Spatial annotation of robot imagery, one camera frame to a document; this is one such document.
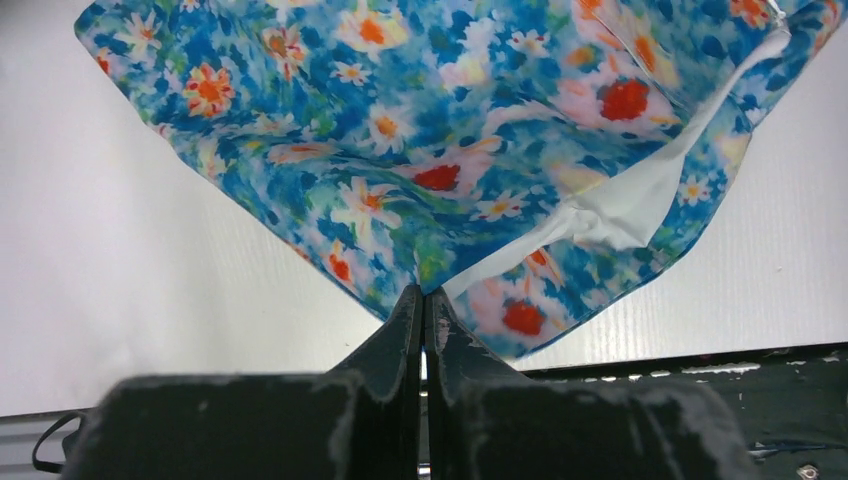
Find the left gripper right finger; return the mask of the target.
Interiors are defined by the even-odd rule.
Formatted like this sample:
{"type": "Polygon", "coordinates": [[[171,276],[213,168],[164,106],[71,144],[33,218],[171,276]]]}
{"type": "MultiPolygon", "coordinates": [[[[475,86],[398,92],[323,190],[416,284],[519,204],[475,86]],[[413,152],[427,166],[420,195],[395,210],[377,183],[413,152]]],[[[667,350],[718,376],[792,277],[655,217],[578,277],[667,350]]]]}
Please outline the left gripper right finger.
{"type": "Polygon", "coordinates": [[[754,479],[727,405],[680,381],[537,381],[425,297],[435,479],[754,479]]]}

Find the blue floral skirt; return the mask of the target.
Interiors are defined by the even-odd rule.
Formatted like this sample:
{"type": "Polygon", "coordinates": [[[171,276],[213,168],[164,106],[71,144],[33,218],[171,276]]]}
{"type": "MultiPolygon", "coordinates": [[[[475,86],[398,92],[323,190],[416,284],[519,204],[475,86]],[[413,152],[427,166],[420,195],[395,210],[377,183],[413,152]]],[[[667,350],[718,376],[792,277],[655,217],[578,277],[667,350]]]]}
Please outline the blue floral skirt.
{"type": "Polygon", "coordinates": [[[380,318],[495,353],[662,274],[843,1],[96,1],[81,44],[178,157],[380,318]]]}

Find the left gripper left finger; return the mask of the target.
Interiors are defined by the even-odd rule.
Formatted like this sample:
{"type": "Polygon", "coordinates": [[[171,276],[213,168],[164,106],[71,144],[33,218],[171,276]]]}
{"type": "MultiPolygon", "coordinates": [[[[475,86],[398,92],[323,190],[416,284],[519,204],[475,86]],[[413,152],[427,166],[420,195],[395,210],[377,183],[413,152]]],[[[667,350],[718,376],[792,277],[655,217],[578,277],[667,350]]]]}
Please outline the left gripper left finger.
{"type": "Polygon", "coordinates": [[[423,296],[324,373],[139,376],[95,407],[65,479],[414,479],[423,296]]]}

